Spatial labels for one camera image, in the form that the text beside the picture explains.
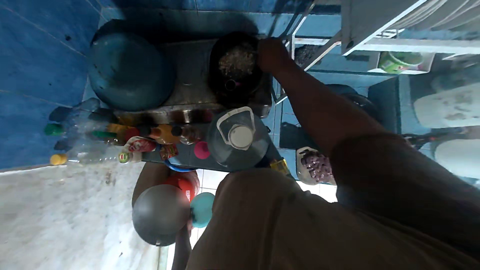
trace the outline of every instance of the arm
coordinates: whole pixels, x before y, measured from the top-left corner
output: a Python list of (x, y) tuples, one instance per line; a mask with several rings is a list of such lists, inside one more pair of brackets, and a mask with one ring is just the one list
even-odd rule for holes
[(258, 63), (282, 85), (305, 131), (326, 153), (340, 141), (386, 130), (350, 101), (303, 71), (277, 39), (264, 39)]
[(187, 224), (180, 229), (175, 239), (175, 255), (173, 256), (172, 270), (185, 270), (191, 252), (190, 232)]
[(280, 82), (301, 125), (329, 155), (340, 204), (415, 228), (480, 260), (476, 188), (328, 90), (279, 41), (261, 42), (259, 65)]

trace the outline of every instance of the blue tiled wall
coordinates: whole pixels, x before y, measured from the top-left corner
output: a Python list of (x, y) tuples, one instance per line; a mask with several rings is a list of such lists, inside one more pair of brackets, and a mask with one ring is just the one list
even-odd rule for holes
[[(161, 8), (265, 13), (303, 12), (311, 0), (99, 0), (110, 8)], [(339, 5), (317, 5), (313, 14), (340, 13)]]
[(57, 106), (82, 100), (96, 0), (0, 0), (0, 169), (47, 164)]

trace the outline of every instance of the hand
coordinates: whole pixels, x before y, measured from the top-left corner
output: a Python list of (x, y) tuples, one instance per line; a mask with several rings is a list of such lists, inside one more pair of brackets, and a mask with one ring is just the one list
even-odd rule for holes
[(263, 72), (275, 74), (292, 63), (294, 62), (280, 39), (266, 38), (259, 41), (257, 64)]

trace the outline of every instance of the frying pan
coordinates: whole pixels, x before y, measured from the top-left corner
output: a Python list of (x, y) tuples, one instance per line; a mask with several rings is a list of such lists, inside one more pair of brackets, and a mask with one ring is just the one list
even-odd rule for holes
[(249, 43), (252, 48), (258, 46), (258, 39), (244, 32), (232, 32), (221, 37), (213, 46), (210, 53), (208, 84), (215, 92), (218, 101), (225, 103), (246, 103), (249, 95), (255, 91), (260, 83), (263, 72), (258, 65), (253, 68), (252, 74), (240, 79), (235, 79), (234, 86), (231, 87), (232, 79), (221, 73), (218, 61), (229, 50), (244, 42)]

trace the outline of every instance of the green bottle cap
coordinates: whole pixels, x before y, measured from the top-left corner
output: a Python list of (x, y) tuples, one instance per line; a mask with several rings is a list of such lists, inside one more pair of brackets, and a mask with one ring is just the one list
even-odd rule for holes
[(47, 136), (60, 136), (64, 133), (61, 124), (48, 123), (43, 130)]
[(92, 131), (92, 135), (99, 138), (115, 138), (117, 134), (115, 132), (106, 131)]

